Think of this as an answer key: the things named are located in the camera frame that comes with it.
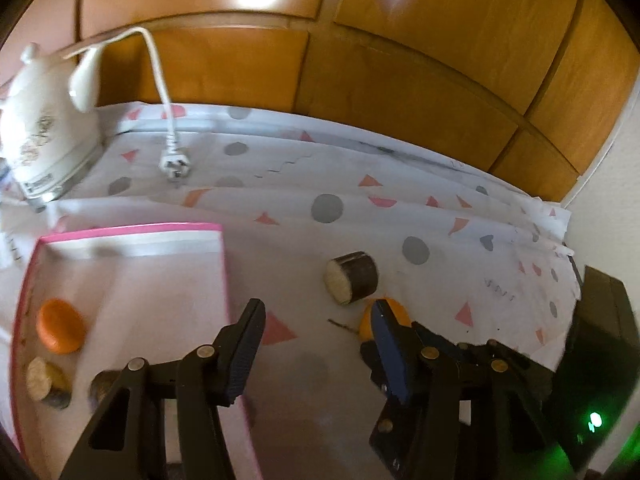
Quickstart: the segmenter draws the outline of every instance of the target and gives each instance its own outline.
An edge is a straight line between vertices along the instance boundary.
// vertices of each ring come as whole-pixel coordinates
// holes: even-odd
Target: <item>orange disc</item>
[[[391,307],[391,312],[394,313],[398,323],[404,326],[411,326],[411,318],[407,313],[404,306],[401,303],[397,302],[393,298],[380,298],[380,300],[386,300]],[[358,330],[358,335],[360,336],[360,340],[362,342],[371,341],[373,339],[373,330],[371,328],[371,307],[375,302],[375,299],[367,300],[367,307],[364,309],[364,314],[362,315],[362,320],[360,321],[360,329]]]
[[[54,354],[69,354],[84,343],[86,330],[82,317],[59,298],[45,301],[38,311],[36,331],[42,344]]]

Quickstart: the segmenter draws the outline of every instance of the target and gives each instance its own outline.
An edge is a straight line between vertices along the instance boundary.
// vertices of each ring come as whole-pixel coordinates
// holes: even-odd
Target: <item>white tray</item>
[[[36,314],[49,298],[67,300],[82,314],[88,334],[80,351],[55,355],[39,341]],[[138,356],[151,364],[181,359],[230,322],[219,225],[148,224],[41,238],[22,285],[12,343],[12,412],[27,462],[42,480],[58,478],[91,417],[87,393],[98,372],[122,369]],[[29,399],[25,370],[36,356],[72,381],[68,408]],[[167,404],[167,460],[178,462],[175,401]],[[260,479],[242,399],[219,411],[236,477]]]

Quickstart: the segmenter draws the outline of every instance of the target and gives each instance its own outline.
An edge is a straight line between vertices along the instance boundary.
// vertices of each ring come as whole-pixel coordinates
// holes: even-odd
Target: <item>small stick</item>
[[[331,318],[327,319],[327,321],[329,323],[331,323],[332,325],[339,326],[340,328],[346,330],[347,332],[351,332],[352,334],[358,335],[358,331],[356,329],[354,329],[354,328],[351,328],[349,325],[344,325],[342,323],[338,323],[336,320],[331,319]]]

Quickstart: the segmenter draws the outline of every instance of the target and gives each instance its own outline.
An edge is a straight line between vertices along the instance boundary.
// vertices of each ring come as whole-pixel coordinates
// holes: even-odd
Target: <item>wooden wall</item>
[[[352,124],[547,200],[587,169],[640,64],[603,0],[75,1],[76,41],[145,23],[175,101]],[[102,104],[158,102],[140,38],[107,49],[102,81]]]

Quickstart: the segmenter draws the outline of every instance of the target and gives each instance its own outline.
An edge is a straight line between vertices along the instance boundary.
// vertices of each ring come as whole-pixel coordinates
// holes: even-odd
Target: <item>white wall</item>
[[[595,267],[625,284],[640,316],[640,104],[637,93],[626,106],[618,136],[593,176],[568,205],[572,211],[566,244],[575,262]],[[590,467],[603,472],[640,422],[640,388]]]

